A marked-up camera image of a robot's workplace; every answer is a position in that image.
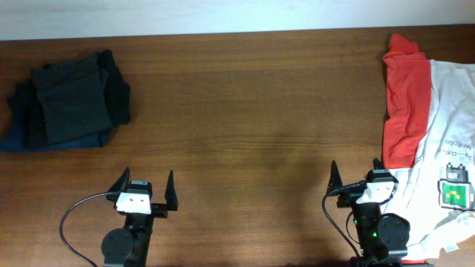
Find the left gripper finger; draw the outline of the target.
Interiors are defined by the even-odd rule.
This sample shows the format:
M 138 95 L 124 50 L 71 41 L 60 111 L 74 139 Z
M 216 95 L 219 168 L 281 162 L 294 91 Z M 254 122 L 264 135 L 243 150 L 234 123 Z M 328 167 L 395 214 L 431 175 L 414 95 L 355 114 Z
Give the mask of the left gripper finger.
M 177 193 L 174 187 L 174 172 L 170 170 L 164 195 L 168 211 L 178 211 Z
M 106 200 L 116 202 L 119 195 L 125 193 L 129 184 L 130 173 L 130 168 L 126 167 L 119 179 L 108 189 Z

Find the white printed t-shirt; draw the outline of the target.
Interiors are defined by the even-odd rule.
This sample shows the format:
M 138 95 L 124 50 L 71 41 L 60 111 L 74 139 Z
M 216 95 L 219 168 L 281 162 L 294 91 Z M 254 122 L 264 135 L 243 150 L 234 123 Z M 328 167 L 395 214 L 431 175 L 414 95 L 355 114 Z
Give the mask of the white printed t-shirt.
M 412 168 L 393 170 L 382 206 L 410 223 L 406 260 L 437 258 L 474 235 L 474 66 L 431 61 L 428 126 Z

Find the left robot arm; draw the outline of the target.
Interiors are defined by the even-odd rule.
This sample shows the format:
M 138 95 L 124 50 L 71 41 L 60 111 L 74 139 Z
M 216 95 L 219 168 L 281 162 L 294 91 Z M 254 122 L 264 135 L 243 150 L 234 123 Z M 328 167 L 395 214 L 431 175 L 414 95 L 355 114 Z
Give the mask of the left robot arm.
M 130 169 L 126 168 L 106 196 L 116 212 L 125 216 L 125 222 L 123 227 L 108 232 L 102 240 L 104 266 L 144 267 L 154 221 L 165 219 L 168 212 L 178 210 L 173 172 L 168 175 L 164 203 L 153 203 L 152 184 L 131 180 L 130 174 Z

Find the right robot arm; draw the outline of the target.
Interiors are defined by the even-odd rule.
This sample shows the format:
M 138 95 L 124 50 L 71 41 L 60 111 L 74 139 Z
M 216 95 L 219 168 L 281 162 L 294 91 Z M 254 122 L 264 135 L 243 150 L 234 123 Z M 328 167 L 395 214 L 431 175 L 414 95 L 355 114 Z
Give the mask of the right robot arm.
M 350 266 L 401 266 L 407 256 L 410 223 L 397 214 L 381 212 L 381 205 L 392 199 L 399 181 L 389 170 L 384 169 L 378 159 L 373 160 L 373 169 L 364 180 L 344 185 L 336 162 L 331 163 L 327 192 L 322 199 L 337 197 L 338 208 L 350 208 L 349 218 L 356 227 L 358 244 L 356 248 L 333 221 L 326 206 L 323 211 L 337 232 L 347 241 L 355 256 L 349 260 Z

